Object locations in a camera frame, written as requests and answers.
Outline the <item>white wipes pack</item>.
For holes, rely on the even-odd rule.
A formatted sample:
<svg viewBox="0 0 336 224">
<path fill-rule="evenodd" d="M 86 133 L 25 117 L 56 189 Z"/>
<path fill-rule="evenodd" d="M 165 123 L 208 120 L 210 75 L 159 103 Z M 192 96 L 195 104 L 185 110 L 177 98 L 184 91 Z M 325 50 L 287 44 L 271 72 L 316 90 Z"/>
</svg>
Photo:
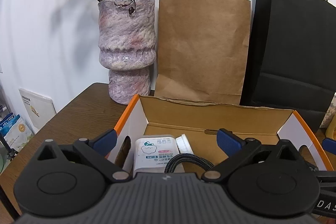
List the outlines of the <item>white wipes pack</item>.
<svg viewBox="0 0 336 224">
<path fill-rule="evenodd" d="M 135 142 L 133 176 L 137 173 L 164 173 L 167 163 L 179 155 L 175 138 L 154 135 Z"/>
</svg>

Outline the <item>yellow bear mug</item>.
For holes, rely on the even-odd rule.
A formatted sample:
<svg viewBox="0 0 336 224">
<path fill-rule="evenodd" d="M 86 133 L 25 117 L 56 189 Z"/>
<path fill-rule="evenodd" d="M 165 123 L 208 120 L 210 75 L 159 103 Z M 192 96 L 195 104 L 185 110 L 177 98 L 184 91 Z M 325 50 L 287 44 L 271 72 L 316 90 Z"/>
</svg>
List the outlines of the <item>yellow bear mug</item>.
<svg viewBox="0 0 336 224">
<path fill-rule="evenodd" d="M 327 138 L 336 140 L 336 114 L 333 116 L 325 135 Z"/>
</svg>

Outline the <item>clear food container purple lid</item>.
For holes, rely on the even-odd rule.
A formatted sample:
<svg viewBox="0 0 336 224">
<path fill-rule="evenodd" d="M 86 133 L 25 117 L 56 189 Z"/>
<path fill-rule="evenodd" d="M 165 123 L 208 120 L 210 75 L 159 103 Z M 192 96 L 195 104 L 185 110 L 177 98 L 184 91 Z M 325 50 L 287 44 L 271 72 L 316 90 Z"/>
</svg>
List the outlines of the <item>clear food container purple lid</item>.
<svg viewBox="0 0 336 224">
<path fill-rule="evenodd" d="M 333 99 L 331 100 L 330 106 L 327 109 L 327 112 L 323 118 L 323 121 L 320 125 L 320 128 L 328 128 L 329 124 L 333 120 L 333 117 L 336 113 L 336 94 L 334 94 Z"/>
</svg>

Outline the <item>black tripod stand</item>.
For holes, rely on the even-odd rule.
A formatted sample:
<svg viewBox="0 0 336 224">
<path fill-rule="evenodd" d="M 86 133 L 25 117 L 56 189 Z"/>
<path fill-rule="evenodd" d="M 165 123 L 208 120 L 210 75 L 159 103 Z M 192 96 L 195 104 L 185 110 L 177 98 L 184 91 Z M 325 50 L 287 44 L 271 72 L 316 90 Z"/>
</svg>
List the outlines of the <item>black tripod stand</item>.
<svg viewBox="0 0 336 224">
<path fill-rule="evenodd" d="M 1 141 L 1 144 L 3 145 L 3 147 L 5 147 L 6 151 L 7 151 L 7 158 L 12 161 L 16 155 L 18 154 L 18 152 L 11 148 L 9 146 L 9 144 L 7 143 L 7 141 L 5 140 L 5 138 L 3 137 L 2 134 L 0 134 L 0 141 Z"/>
</svg>

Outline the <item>white booklet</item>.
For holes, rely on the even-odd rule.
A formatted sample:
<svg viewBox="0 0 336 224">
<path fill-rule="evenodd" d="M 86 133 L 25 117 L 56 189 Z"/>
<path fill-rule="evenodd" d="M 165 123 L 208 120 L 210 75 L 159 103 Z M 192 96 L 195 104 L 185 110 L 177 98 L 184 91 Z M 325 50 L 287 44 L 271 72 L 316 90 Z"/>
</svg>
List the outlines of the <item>white booklet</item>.
<svg viewBox="0 0 336 224">
<path fill-rule="evenodd" d="M 19 88 L 19 93 L 30 117 L 34 132 L 37 133 L 56 115 L 53 100 L 23 88 Z"/>
</svg>

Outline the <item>black paper bag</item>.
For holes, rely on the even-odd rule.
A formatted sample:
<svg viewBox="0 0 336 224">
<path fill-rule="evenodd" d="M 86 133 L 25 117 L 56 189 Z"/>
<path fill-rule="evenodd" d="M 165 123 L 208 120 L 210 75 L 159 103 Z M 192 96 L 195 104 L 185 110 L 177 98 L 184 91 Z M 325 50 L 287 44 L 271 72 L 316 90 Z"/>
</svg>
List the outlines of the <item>black paper bag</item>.
<svg viewBox="0 0 336 224">
<path fill-rule="evenodd" d="M 240 103 L 296 110 L 317 131 L 335 94 L 335 7 L 256 0 Z"/>
</svg>

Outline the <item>white tape roll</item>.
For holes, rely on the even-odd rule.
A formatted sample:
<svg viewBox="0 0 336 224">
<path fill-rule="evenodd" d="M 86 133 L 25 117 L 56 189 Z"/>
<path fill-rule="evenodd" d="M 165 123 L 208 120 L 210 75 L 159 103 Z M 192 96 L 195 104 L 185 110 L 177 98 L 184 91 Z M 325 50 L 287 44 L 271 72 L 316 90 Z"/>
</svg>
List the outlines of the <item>white tape roll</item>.
<svg viewBox="0 0 336 224">
<path fill-rule="evenodd" d="M 177 147 L 179 149 L 180 153 L 190 153 L 190 154 L 194 154 L 190 143 L 187 139 L 187 136 L 185 134 L 182 134 L 180 137 L 177 137 L 175 139 Z"/>
</svg>

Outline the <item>orange cardboard box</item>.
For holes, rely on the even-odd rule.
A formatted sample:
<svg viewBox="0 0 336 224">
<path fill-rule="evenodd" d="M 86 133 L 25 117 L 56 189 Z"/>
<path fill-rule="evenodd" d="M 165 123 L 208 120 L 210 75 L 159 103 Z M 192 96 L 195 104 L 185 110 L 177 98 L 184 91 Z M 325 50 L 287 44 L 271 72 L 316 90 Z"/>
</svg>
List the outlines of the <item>orange cardboard box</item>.
<svg viewBox="0 0 336 224">
<path fill-rule="evenodd" d="M 177 138 L 185 134 L 194 154 L 219 164 L 227 158 L 217 145 L 216 134 L 221 128 L 242 139 L 258 139 L 262 144 L 276 144 L 280 139 L 288 139 L 297 149 L 307 147 L 318 169 L 333 170 L 318 139 L 294 110 L 139 95 L 132 98 L 115 125 L 117 143 L 106 157 L 116 162 L 121 157 L 124 140 L 130 138 L 131 148 L 123 165 L 124 170 L 130 172 L 137 139 L 150 135 Z"/>
</svg>

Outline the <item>brown paper bag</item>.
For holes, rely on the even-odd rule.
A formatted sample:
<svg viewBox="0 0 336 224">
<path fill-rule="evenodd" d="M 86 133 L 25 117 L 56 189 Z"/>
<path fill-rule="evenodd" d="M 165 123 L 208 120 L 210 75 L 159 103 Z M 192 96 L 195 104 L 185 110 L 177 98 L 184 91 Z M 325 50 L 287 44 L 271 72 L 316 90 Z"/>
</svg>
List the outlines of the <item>brown paper bag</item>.
<svg viewBox="0 0 336 224">
<path fill-rule="evenodd" d="M 155 95 L 239 104 L 250 25 L 249 0 L 159 0 Z"/>
</svg>

